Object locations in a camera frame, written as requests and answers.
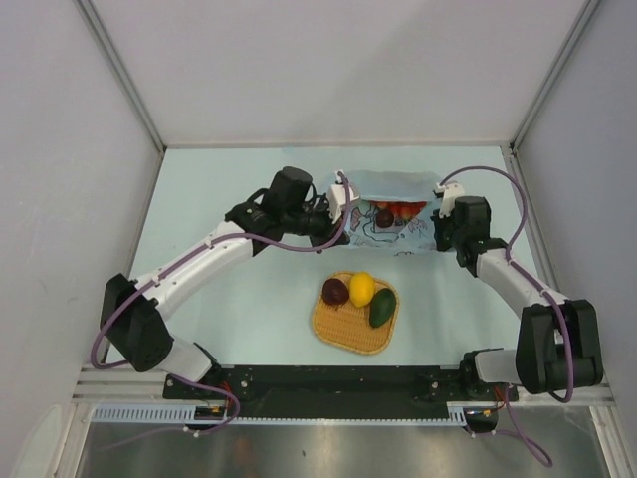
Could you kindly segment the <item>blue plastic bag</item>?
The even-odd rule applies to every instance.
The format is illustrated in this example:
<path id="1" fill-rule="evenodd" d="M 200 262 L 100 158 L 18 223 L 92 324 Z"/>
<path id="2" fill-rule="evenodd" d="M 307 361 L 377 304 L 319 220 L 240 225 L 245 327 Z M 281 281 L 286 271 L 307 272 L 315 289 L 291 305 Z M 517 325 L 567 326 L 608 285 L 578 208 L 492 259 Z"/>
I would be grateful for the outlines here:
<path id="1" fill-rule="evenodd" d="M 431 219 L 441 200 L 434 189 L 440 177 L 432 172 L 351 170 L 345 173 L 360 193 L 351 209 L 344 232 L 349 248 L 374 248 L 389 254 L 427 254 L 436 250 Z M 428 205 L 413 219 L 396 218 L 394 226 L 380 229 L 375 224 L 378 209 L 371 201 L 421 202 Z"/>

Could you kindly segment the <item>dark red fake fruit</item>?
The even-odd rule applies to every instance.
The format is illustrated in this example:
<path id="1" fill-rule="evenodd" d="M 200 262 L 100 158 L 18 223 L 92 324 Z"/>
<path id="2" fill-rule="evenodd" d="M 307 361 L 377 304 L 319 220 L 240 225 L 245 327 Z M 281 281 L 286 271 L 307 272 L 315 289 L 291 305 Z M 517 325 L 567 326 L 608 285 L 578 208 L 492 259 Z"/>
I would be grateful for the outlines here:
<path id="1" fill-rule="evenodd" d="M 321 298 L 329 306 L 342 306 L 349 300 L 349 291 L 340 279 L 329 278 L 322 285 Z"/>

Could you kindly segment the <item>yellow fake lemon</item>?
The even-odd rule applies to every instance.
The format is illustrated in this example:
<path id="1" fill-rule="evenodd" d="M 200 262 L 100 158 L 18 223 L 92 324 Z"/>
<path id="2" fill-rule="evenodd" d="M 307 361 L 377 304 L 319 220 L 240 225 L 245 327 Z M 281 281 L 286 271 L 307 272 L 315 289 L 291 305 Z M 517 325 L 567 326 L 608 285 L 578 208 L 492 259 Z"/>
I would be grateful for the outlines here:
<path id="1" fill-rule="evenodd" d="M 374 278 L 366 272 L 357 272 L 349 281 L 349 299 L 357 308 L 367 306 L 375 294 Z"/>

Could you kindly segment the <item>green fake fruit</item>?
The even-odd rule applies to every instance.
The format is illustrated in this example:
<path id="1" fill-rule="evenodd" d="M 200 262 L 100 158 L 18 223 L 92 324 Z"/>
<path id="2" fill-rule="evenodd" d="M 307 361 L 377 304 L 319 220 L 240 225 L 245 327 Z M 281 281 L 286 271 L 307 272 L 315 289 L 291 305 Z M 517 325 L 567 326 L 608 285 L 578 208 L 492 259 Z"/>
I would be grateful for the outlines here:
<path id="1" fill-rule="evenodd" d="M 397 308 L 397 298 L 391 289 L 379 290 L 369 304 L 369 325 L 373 329 L 382 327 L 394 315 Z"/>

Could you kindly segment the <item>woven bamboo tray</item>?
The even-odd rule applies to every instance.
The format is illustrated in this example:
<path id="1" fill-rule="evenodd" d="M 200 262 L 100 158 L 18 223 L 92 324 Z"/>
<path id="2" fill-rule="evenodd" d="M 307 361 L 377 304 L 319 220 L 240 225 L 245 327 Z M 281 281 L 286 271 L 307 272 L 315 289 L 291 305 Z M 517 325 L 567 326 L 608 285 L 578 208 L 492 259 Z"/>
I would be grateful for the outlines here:
<path id="1" fill-rule="evenodd" d="M 397 291 L 387 282 L 375 279 L 375 292 L 387 290 L 393 294 L 395 307 L 381 326 L 370 322 L 371 306 L 355 307 L 351 301 L 332 306 L 318 294 L 311 323 L 315 335 L 323 342 L 361 355 L 381 353 L 389 345 L 398 319 L 400 300 Z"/>

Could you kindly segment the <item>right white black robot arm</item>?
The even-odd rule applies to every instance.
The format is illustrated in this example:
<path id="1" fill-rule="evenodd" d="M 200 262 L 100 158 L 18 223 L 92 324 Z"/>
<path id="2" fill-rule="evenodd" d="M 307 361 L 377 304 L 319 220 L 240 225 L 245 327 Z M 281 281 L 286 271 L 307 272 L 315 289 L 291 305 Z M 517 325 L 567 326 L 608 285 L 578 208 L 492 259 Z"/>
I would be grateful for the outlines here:
<path id="1" fill-rule="evenodd" d="M 520 320 L 514 349 L 467 355 L 471 367 L 459 374 L 461 391 L 482 399 L 495 383 L 509 383 L 567 403 L 576 388 L 600 384 L 603 364 L 593 305 L 565 297 L 522 266 L 510 243 L 492 236 L 486 198 L 443 189 L 436 195 L 437 250 L 455 252 L 458 265 L 491 287 Z"/>

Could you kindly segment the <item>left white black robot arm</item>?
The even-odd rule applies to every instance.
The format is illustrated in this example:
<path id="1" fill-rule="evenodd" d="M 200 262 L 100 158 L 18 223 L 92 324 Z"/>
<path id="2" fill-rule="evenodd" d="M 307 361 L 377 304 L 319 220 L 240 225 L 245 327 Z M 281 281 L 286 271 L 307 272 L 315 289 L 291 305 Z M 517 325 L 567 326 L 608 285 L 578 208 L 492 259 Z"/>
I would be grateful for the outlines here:
<path id="1" fill-rule="evenodd" d="M 109 279 L 92 366 L 105 368 L 98 348 L 109 341 L 135 371 L 159 369 L 198 397 L 213 395 L 220 385 L 216 361 L 201 346 L 175 338 L 166 323 L 220 273 L 269 246 L 286 249 L 282 239 L 287 234 L 309 238 L 308 253 L 346 243 L 344 227 L 358 191 L 343 171 L 327 193 L 310 196 L 313 188 L 308 173 L 286 166 L 269 187 L 235 205 L 211 233 L 177 258 L 135 279 L 122 274 Z"/>

